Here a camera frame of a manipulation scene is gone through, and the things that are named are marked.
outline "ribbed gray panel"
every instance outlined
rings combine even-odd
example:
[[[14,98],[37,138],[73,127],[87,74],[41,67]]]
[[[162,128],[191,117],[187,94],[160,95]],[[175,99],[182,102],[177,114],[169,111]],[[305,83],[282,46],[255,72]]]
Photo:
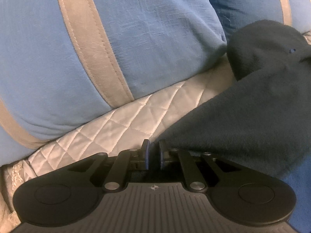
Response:
[[[221,216],[204,194],[181,183],[129,183],[106,194],[99,206],[71,225],[44,228],[23,223],[12,233],[296,233],[287,223],[248,227]]]

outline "dark gray cloth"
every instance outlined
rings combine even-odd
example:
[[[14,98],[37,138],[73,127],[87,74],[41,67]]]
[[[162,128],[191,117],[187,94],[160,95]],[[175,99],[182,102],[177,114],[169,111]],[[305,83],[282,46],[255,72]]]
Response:
[[[281,178],[310,154],[311,46],[295,29],[264,20],[232,35],[228,58],[238,82],[156,142]]]

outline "striped pillow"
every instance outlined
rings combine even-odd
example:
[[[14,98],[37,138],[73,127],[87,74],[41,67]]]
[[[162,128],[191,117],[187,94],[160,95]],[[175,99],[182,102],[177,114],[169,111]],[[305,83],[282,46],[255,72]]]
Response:
[[[311,30],[310,0],[209,0],[224,28],[226,38],[258,20],[274,20],[301,33]]]
[[[225,50],[208,0],[0,0],[0,166]]]

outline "crosshair logo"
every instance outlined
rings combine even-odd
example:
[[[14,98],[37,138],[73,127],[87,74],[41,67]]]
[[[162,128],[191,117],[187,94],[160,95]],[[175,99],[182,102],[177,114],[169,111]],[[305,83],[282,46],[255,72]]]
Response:
[[[158,187],[157,185],[153,185],[153,186],[151,186],[150,188],[151,188],[152,190],[155,191],[155,190],[158,189],[159,187]]]

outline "blue fabric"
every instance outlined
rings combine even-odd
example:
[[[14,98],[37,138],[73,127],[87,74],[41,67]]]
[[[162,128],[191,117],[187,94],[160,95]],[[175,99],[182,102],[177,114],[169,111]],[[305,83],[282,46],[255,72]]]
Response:
[[[25,158],[34,152],[15,142],[1,126],[0,145],[0,167]]]
[[[311,231],[311,155],[282,179],[294,190],[297,203],[288,223],[299,233]]]
[[[28,133],[53,139],[111,110],[75,53],[57,0],[0,0],[0,18],[0,96]]]
[[[224,28],[227,40],[236,30],[255,21],[283,22],[280,0],[209,0]],[[311,30],[310,0],[289,0],[293,27],[305,33]]]
[[[225,53],[209,0],[94,0],[135,99],[210,68]]]

